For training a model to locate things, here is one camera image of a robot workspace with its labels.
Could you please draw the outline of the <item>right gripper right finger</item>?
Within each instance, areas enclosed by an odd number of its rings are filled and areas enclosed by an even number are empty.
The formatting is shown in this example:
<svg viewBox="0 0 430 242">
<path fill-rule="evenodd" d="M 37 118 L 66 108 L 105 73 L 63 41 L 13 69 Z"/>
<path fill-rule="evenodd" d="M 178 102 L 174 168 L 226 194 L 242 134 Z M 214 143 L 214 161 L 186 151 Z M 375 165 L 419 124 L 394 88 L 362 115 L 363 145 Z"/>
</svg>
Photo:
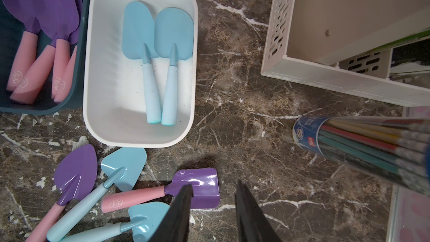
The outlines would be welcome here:
<svg viewBox="0 0 430 242">
<path fill-rule="evenodd" d="M 235 194 L 236 219 L 240 242 L 280 242 L 249 188 L 238 180 Z"/>
</svg>

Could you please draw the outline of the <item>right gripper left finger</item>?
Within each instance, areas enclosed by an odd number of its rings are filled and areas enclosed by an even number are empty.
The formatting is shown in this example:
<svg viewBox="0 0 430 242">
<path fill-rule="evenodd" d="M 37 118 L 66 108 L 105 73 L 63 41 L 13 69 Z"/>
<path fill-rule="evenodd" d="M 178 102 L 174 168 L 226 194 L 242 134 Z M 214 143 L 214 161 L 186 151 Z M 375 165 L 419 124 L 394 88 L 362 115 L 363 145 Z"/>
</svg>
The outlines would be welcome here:
<svg viewBox="0 0 430 242">
<path fill-rule="evenodd" d="M 150 242 L 187 242 L 193 188 L 182 186 Z"/>
</svg>

